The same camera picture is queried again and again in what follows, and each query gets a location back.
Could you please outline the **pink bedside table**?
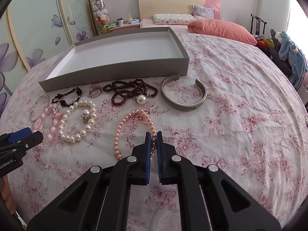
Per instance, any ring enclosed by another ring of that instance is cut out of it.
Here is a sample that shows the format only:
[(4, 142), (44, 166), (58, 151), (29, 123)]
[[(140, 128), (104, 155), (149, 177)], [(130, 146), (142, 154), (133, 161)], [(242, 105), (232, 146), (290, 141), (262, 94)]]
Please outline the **pink bedside table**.
[(140, 19), (132, 19), (130, 21), (124, 21), (124, 26), (119, 27), (117, 25), (117, 20), (115, 23), (110, 24), (109, 30), (111, 32), (118, 32), (118, 31), (124, 31), (124, 30), (131, 30), (131, 29), (138, 29), (140, 25)]

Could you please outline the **clear tube of plush toys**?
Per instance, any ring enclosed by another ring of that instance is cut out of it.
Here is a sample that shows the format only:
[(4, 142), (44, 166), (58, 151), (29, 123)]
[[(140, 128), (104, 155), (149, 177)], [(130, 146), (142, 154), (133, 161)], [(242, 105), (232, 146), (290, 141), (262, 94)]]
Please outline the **clear tube of plush toys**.
[(109, 32), (109, 12), (105, 0), (90, 0), (93, 22), (97, 35)]

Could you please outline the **blue plush garment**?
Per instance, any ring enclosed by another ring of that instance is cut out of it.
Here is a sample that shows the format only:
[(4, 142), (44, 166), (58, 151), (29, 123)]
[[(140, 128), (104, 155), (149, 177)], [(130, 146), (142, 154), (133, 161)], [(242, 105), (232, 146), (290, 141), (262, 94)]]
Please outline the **blue plush garment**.
[(279, 58), (283, 61), (288, 60), (292, 71), (289, 81), (298, 90), (302, 84), (304, 75), (307, 73), (307, 61), (301, 49), (290, 39), (286, 31), (282, 32)]

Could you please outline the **thin silver bangle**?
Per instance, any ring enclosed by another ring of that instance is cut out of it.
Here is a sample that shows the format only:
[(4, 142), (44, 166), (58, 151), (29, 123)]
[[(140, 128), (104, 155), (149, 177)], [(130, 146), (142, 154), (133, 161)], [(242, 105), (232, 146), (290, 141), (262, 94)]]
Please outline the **thin silver bangle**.
[(29, 120), (34, 122), (40, 118), (41, 114), (45, 113), (45, 109), (48, 110), (49, 104), (50, 98), (48, 95), (44, 94), (37, 98), (30, 111)]

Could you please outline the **large pearl earring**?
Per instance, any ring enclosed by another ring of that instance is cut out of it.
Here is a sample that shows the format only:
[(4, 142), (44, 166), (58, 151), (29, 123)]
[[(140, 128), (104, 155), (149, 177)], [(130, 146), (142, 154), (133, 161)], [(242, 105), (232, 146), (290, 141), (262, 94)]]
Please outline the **large pearl earring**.
[(138, 95), (135, 97), (135, 102), (139, 105), (144, 105), (146, 103), (147, 97), (143, 94)]

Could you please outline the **floral white pillow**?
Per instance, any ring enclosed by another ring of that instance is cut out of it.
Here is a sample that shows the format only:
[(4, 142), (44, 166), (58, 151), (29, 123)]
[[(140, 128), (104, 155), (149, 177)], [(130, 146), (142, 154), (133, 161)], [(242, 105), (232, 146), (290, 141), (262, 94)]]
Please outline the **floral white pillow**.
[(192, 21), (196, 20), (190, 14), (154, 14), (153, 22), (156, 25), (170, 24), (170, 25), (189, 25)]

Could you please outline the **beige pink headboard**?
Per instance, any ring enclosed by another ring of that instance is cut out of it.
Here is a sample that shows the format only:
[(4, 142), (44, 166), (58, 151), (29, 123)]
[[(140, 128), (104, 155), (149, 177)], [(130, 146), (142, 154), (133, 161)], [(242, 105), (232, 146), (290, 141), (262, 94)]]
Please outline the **beige pink headboard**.
[(220, 0), (138, 0), (140, 27), (153, 26), (154, 14), (193, 14), (193, 5), (215, 9), (215, 19), (220, 19)]

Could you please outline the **sliding wardrobe with flowers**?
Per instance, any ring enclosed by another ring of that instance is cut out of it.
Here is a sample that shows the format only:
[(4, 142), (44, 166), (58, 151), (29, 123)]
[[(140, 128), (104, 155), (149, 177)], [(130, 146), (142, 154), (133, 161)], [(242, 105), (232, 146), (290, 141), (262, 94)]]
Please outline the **sliding wardrobe with flowers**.
[(12, 0), (1, 16), (1, 111), (29, 69), (93, 36), (88, 0)]

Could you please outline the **small purple print pillow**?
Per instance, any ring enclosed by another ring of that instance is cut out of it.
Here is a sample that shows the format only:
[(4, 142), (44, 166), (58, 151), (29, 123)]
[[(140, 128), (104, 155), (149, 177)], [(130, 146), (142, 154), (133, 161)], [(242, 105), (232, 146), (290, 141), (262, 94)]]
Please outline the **small purple print pillow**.
[(193, 17), (197, 20), (214, 19), (215, 9), (193, 4)]

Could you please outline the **folded salmon duvet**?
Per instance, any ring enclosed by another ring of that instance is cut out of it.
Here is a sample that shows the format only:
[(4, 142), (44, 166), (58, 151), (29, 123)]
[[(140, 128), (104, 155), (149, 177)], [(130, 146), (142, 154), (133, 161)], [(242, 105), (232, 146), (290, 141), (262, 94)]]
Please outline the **folded salmon duvet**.
[(243, 26), (218, 19), (193, 20), (188, 24), (190, 33), (211, 35), (239, 41), (252, 46), (256, 46), (257, 41)]

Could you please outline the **floral pink bed sheet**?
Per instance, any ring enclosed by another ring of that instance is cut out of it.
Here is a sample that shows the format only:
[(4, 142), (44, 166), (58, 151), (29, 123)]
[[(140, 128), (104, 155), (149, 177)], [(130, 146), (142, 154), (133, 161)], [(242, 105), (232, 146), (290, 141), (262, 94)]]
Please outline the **floral pink bed sheet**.
[[(179, 86), (199, 79), (205, 102), (181, 112), (158, 95), (141, 106), (177, 154), (206, 167), (217, 165), (282, 226), (307, 196), (307, 112), (289, 80), (258, 48), (229, 39), (179, 33), (189, 55)], [(77, 143), (56, 137), (32, 148), (23, 166), (8, 175), (18, 213), (29, 221), (93, 165), (115, 164), (114, 135), (120, 121), (138, 109), (102, 93), (93, 101), (93, 130)]]

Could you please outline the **dark wooden chair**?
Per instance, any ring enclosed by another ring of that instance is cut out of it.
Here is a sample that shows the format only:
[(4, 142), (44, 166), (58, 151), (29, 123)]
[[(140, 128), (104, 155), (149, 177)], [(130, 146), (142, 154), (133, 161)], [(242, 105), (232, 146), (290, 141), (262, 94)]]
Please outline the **dark wooden chair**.
[(266, 25), (267, 25), (266, 21), (264, 21), (258, 16), (251, 14), (250, 34), (253, 34), (253, 29), (254, 29), (255, 30), (254, 35), (264, 35)]

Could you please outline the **wide silver cuff bangle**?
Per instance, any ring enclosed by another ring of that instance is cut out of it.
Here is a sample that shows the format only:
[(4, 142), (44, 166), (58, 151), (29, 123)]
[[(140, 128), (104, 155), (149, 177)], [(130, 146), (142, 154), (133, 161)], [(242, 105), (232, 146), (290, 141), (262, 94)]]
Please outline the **wide silver cuff bangle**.
[(206, 86), (199, 79), (195, 80), (191, 88), (179, 86), (177, 82), (179, 79), (179, 75), (174, 75), (162, 80), (160, 85), (162, 98), (169, 106), (182, 112), (198, 109), (207, 98)]

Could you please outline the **white mug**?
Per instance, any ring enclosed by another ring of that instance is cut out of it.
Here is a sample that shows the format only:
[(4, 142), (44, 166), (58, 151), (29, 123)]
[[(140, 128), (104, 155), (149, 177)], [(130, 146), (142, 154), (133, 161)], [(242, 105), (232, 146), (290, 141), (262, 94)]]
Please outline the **white mug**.
[(124, 26), (124, 19), (118, 19), (117, 20), (117, 25), (119, 26), (119, 27), (122, 27), (122, 26)]

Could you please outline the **pink bed mattress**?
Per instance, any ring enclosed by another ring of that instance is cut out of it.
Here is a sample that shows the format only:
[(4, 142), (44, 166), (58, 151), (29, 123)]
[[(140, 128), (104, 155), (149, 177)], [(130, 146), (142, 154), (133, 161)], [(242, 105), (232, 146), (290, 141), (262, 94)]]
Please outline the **pink bed mattress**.
[(172, 25), (172, 24), (154, 24), (152, 19), (142, 19), (140, 28), (171, 28), (175, 33), (189, 33), (187, 25)]

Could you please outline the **grey shallow cardboard tray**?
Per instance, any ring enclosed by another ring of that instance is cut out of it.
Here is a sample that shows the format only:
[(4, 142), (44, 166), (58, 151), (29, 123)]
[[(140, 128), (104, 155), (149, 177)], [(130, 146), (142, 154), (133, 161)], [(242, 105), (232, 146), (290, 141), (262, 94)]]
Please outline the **grey shallow cardboard tray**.
[(45, 92), (130, 78), (185, 76), (189, 56), (169, 27), (102, 34), (71, 45), (39, 84)]

